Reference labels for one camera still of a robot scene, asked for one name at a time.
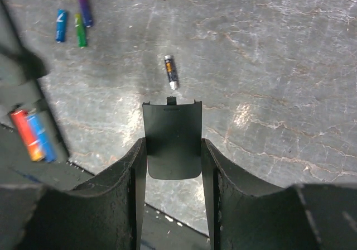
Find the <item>green battery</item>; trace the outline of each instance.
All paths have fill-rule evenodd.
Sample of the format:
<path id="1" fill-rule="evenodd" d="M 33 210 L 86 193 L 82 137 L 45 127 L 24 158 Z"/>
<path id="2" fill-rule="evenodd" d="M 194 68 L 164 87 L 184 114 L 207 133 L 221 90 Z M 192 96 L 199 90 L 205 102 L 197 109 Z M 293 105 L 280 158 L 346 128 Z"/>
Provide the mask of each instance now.
<path id="1" fill-rule="evenodd" d="M 74 14 L 74 24 L 77 31 L 78 46 L 80 48 L 86 47 L 87 40 L 85 38 L 85 30 L 81 14 Z"/>

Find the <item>battery label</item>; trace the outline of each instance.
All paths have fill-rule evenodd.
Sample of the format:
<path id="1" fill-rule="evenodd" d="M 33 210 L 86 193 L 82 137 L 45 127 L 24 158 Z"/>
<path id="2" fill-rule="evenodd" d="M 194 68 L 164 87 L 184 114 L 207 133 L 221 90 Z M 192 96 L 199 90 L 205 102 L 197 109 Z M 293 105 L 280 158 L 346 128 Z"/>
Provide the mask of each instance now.
<path id="1" fill-rule="evenodd" d="M 167 76 L 168 76 L 168 81 L 177 81 L 178 76 L 177 76 L 177 71 L 175 68 L 175 64 L 173 63 L 173 59 L 166 59 L 165 60 L 165 65 L 166 65 L 166 71 L 167 71 Z"/>

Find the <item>blue battery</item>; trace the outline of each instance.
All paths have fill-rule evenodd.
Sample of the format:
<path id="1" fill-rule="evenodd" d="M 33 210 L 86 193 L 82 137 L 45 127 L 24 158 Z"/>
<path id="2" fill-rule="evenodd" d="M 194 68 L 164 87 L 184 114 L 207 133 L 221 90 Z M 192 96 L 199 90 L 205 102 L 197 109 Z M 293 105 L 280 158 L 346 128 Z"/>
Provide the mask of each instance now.
<path id="1" fill-rule="evenodd" d="M 58 9 L 56 20 L 56 41 L 64 42 L 66 36 L 67 12 L 63 9 Z"/>
<path id="2" fill-rule="evenodd" d="M 45 154 L 45 161 L 46 162 L 55 161 L 57 159 L 56 152 L 52 147 L 51 141 L 38 115 L 35 112 L 31 112 L 29 113 L 28 116 L 26 116 L 26 119 L 34 135 L 40 141 L 40 146 Z"/>

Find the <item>battery compartment cover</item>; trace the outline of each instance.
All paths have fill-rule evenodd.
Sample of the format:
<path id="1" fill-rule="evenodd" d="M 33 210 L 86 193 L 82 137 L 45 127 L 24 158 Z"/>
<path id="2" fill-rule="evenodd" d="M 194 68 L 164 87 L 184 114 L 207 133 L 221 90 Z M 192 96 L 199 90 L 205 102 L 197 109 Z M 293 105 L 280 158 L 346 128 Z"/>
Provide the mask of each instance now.
<path id="1" fill-rule="evenodd" d="M 201 174 L 202 102 L 177 105 L 143 103 L 149 175 L 154 179 L 192 179 Z"/>

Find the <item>purple battery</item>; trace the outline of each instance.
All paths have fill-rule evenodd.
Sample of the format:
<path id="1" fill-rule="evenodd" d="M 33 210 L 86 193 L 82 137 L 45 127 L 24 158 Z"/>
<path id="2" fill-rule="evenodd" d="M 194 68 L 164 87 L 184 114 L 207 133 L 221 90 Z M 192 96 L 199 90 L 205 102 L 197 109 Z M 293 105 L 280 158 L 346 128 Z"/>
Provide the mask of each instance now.
<path id="1" fill-rule="evenodd" d="M 78 0 L 78 2 L 82 14 L 83 25 L 87 28 L 93 26 L 93 19 L 91 17 L 88 0 Z"/>

